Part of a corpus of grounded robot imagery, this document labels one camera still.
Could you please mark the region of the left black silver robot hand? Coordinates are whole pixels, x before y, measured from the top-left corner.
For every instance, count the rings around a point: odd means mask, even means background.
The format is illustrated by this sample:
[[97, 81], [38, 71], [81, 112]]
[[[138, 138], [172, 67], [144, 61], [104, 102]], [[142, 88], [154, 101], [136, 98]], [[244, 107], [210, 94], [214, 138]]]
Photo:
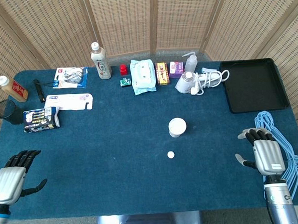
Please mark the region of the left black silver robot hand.
[[47, 183], [41, 181], [33, 188], [23, 189], [24, 181], [35, 157], [40, 150], [24, 150], [8, 159], [5, 167], [0, 169], [0, 204], [15, 204], [20, 197], [39, 192]]

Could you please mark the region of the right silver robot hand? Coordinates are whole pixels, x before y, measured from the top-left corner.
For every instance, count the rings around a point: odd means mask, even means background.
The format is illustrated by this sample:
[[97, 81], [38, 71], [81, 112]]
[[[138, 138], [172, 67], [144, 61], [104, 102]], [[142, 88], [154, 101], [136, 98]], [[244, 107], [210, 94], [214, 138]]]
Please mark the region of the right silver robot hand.
[[247, 139], [252, 145], [255, 161], [235, 155], [242, 166], [257, 169], [263, 176], [282, 175], [286, 169], [281, 148], [270, 131], [265, 128], [249, 128], [238, 135], [238, 139]]

